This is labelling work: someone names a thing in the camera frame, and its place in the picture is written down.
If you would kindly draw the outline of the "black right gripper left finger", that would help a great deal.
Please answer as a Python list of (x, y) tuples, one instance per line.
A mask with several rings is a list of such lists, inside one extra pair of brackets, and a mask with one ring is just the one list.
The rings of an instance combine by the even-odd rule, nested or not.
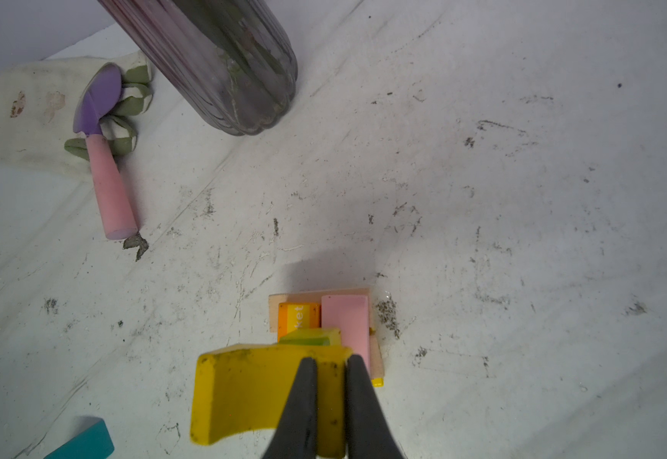
[(301, 361), (263, 459), (314, 459), (317, 446), (317, 365)]

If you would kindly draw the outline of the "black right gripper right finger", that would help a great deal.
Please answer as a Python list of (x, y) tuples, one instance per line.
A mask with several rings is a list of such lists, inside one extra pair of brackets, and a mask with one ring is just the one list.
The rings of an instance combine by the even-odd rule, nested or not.
[(352, 355), (346, 363), (344, 405), (348, 458), (404, 459), (360, 355)]

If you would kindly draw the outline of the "yellow arch block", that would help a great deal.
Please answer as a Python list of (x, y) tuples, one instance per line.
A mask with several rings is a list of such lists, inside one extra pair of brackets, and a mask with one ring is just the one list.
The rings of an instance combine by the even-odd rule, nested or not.
[(199, 357), (190, 438), (209, 446), (238, 433), (276, 428), (299, 363), (317, 367), (317, 454), (342, 458), (345, 441), (344, 346), (238, 344)]

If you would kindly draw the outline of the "green cube block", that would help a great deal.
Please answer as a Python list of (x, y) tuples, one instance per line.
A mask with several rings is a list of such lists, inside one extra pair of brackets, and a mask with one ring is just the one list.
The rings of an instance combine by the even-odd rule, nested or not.
[(278, 343), (304, 346), (341, 346), (341, 331), (337, 328), (300, 328), (280, 338)]

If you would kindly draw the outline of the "orange cylinder block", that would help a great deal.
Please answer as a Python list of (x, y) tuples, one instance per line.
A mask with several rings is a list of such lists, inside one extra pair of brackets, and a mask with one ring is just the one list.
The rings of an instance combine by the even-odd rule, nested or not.
[(285, 336), (299, 329), (319, 328), (320, 308), (318, 303), (283, 302), (278, 305), (277, 338)]

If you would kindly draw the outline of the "pink rectangular block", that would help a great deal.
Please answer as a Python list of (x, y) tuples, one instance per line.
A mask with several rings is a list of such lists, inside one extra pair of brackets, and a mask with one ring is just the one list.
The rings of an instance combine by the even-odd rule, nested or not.
[(336, 328), (341, 344), (351, 348), (371, 371), (369, 299), (365, 295), (329, 295), (321, 299), (321, 326)]

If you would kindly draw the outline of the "natural wood block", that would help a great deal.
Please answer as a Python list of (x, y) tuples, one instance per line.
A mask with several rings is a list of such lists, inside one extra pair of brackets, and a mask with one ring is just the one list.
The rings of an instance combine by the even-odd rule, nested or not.
[(344, 288), (333, 290), (318, 290), (299, 293), (283, 293), (270, 295), (268, 297), (268, 322), (270, 323), (270, 332), (276, 333), (278, 329), (278, 308), (280, 303), (320, 303), (324, 296), (366, 296), (369, 311), (370, 334), (376, 332), (375, 314), (371, 300), (371, 289), (369, 287)]
[(372, 380), (375, 378), (384, 379), (385, 372), (384, 372), (383, 358), (381, 356), (381, 348), (379, 347), (379, 341), (377, 340), (377, 336), (375, 334), (371, 334), (369, 336), (369, 344), (370, 344), (369, 374), (372, 382)]

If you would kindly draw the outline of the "teal wedge block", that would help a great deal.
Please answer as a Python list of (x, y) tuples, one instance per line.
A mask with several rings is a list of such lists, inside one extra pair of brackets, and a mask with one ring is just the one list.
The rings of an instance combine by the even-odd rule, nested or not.
[(107, 459), (115, 450), (105, 421), (97, 418), (94, 424), (46, 455), (45, 459)]

